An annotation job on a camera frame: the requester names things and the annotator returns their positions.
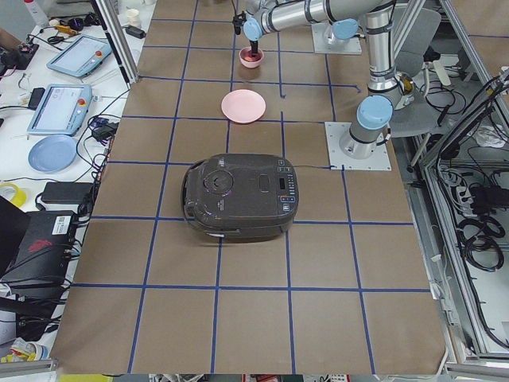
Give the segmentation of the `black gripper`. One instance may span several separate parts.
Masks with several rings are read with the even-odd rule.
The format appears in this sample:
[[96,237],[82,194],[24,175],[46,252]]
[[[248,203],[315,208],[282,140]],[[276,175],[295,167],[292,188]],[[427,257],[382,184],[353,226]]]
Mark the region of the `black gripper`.
[[[240,14],[236,14],[232,18],[232,25],[234,26],[234,31],[237,36],[241,34],[242,27],[244,23],[247,21],[247,16],[244,11],[242,11]],[[251,45],[251,57],[253,59],[258,58],[258,42],[257,41],[250,41]]]

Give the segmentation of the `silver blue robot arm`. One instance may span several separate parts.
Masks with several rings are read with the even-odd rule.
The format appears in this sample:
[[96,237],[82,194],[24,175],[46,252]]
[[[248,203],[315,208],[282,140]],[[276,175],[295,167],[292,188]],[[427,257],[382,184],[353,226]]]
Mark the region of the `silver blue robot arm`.
[[362,160],[385,143],[379,135],[389,128],[403,97],[402,77],[395,65],[395,10],[395,1],[247,1],[245,10],[234,12],[232,24],[235,34],[249,40],[253,54],[263,36],[293,27],[327,24],[326,37],[334,42],[348,41],[363,30],[370,72],[368,97],[339,139],[344,154]]
[[328,37],[330,45],[348,41],[353,37],[364,38],[364,35],[359,32],[359,23],[356,19],[347,18],[330,24],[330,36]]

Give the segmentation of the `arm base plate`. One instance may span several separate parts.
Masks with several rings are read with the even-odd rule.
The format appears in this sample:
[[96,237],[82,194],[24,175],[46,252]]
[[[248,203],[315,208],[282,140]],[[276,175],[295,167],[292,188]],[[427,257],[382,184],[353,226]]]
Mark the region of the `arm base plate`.
[[350,135],[350,122],[324,124],[328,160],[332,170],[391,171],[382,133],[375,142],[360,143]]
[[313,35],[313,48],[315,53],[360,55],[361,44],[358,37],[347,40],[337,39],[332,31],[332,25],[320,23],[311,25]]

